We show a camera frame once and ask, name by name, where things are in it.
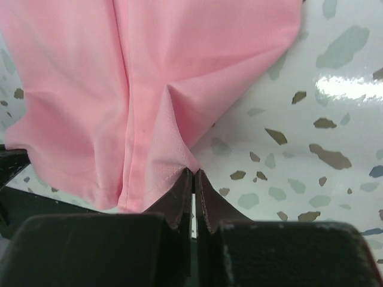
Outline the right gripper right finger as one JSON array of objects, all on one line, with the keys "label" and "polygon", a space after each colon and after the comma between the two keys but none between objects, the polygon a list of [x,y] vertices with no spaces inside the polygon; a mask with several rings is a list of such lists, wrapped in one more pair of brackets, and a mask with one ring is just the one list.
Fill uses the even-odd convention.
[{"label": "right gripper right finger", "polygon": [[253,221],[194,176],[200,286],[381,286],[370,248],[350,224]]}]

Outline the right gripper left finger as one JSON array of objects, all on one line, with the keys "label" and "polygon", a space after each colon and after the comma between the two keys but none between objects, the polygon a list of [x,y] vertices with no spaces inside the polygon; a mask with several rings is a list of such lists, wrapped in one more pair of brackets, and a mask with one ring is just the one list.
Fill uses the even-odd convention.
[{"label": "right gripper left finger", "polygon": [[38,215],[1,259],[2,286],[183,286],[191,272],[193,174],[143,213]]}]

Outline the pink t shirt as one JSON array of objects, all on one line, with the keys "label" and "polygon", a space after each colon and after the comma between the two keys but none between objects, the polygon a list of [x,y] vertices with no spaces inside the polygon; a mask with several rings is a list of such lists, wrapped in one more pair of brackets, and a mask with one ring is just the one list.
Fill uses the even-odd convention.
[{"label": "pink t shirt", "polygon": [[301,1],[2,1],[35,173],[98,209],[142,212],[192,146],[294,42]]}]

